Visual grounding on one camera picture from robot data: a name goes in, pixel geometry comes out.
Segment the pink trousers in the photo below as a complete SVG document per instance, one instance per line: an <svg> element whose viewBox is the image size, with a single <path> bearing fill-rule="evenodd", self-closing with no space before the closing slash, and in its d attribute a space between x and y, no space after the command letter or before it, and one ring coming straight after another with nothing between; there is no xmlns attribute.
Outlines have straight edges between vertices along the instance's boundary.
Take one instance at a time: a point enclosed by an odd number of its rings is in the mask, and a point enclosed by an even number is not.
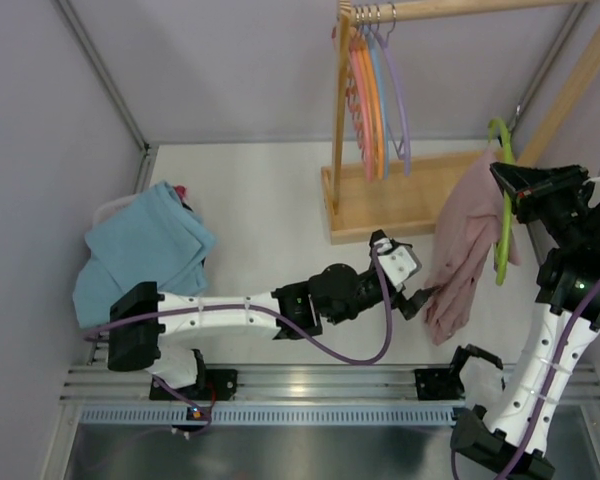
<svg viewBox="0 0 600 480"><path fill-rule="evenodd" d="M449 194L438 216L425 286L434 287L424 314L431 341L441 345L469 321L489 251L501 238L503 196L482 153Z"/></svg>

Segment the green clothes hanger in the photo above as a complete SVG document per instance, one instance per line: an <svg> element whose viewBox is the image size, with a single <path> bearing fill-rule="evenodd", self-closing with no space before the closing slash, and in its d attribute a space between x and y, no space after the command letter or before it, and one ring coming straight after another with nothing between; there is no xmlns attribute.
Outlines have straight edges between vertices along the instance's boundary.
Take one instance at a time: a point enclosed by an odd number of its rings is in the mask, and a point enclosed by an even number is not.
<svg viewBox="0 0 600 480"><path fill-rule="evenodd" d="M488 141L491 142L495 139L498 139L500 144L501 162L506 165L515 165L516 158L512 147L511 132L501 117L493 117L488 123ZM512 230L513 219L512 200L507 193L504 193L501 234L494 245L495 283L499 287L502 287L506 281L509 265L518 260Z"/></svg>

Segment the purple clothes hanger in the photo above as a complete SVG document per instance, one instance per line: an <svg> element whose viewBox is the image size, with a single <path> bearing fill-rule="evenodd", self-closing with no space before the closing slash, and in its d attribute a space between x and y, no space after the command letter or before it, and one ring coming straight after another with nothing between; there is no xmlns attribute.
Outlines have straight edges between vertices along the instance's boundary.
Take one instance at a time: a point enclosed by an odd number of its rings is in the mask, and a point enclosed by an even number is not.
<svg viewBox="0 0 600 480"><path fill-rule="evenodd" d="M401 75L398 72L396 62L393 58L390 48L390 36L397 25L397 8L392 2L391 7L391 28L382 36L379 32L374 34L375 40L380 46L381 52L387 65L390 84L393 89L394 99L396 101L399 126L401 136L397 137L396 133L391 128L391 123L388 123L388 133L390 143L394 148L394 152L398 160L402 163L402 173L405 177L409 177L412 173L412 151L411 151L411 135L409 128L409 120L404 97Z"/></svg>

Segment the blue trousers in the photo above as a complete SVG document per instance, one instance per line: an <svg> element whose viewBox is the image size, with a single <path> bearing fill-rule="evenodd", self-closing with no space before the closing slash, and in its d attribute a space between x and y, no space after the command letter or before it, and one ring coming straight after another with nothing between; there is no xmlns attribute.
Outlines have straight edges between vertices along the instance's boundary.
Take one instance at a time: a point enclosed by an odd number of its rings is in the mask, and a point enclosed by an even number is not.
<svg viewBox="0 0 600 480"><path fill-rule="evenodd" d="M167 182L153 185L93 227L85 242L90 258L73 292L83 329L107 323L110 307L141 282L193 296L209 286L204 262L216 237Z"/></svg>

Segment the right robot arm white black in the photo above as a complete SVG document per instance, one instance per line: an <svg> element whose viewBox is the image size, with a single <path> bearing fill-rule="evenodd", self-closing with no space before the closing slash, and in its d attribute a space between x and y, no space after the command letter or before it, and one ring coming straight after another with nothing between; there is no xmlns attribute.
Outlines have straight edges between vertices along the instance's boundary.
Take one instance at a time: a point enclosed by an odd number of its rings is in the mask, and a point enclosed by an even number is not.
<svg viewBox="0 0 600 480"><path fill-rule="evenodd" d="M533 320L515 369L504 378L499 357L473 345L450 364L466 407L452 431L451 455L499 479L550 479L547 437L561 396L600 333L600 200L578 165L536 169L494 163L517 220L540 221L556 246L540 266Z"/></svg>

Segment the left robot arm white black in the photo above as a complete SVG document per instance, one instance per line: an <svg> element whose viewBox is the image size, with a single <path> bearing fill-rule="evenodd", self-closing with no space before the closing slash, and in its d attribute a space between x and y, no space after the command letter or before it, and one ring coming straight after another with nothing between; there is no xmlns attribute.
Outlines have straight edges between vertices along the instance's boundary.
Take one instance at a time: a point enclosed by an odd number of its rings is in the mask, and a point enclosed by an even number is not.
<svg viewBox="0 0 600 480"><path fill-rule="evenodd" d="M371 266L358 273L337 263L304 282L236 298L178 296L159 292L154 282L141 282L110 309L107 367L146 371L172 389L202 388L206 367L196 340L242 335L308 339L322 334L324 322L354 320L380 303L411 319L435 291L419 289L405 296L404 283L416 271L398 267L390 275Z"/></svg>

